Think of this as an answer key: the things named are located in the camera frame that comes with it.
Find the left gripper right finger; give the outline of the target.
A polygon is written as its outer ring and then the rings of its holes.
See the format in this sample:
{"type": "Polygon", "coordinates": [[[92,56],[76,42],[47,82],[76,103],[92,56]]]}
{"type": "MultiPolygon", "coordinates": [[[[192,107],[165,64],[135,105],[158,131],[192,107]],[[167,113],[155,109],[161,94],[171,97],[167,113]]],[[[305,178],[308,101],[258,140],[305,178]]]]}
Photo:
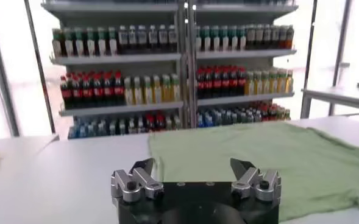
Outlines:
{"type": "Polygon", "coordinates": [[[280,203],[282,195],[281,176],[277,170],[262,172],[249,161],[231,158],[230,166],[236,177],[231,183],[231,195],[244,200],[255,197],[264,203],[280,203]]]}

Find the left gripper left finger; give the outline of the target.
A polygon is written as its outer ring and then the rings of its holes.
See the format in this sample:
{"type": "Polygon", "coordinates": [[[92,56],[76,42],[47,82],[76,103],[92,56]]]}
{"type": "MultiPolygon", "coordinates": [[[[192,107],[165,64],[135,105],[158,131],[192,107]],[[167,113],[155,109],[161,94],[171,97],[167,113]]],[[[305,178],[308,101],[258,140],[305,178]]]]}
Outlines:
{"type": "Polygon", "coordinates": [[[135,162],[129,172],[115,170],[111,176],[112,199],[136,203],[144,194],[147,199],[160,200],[164,196],[164,185],[151,177],[154,162],[153,158],[148,158],[135,162]]]}

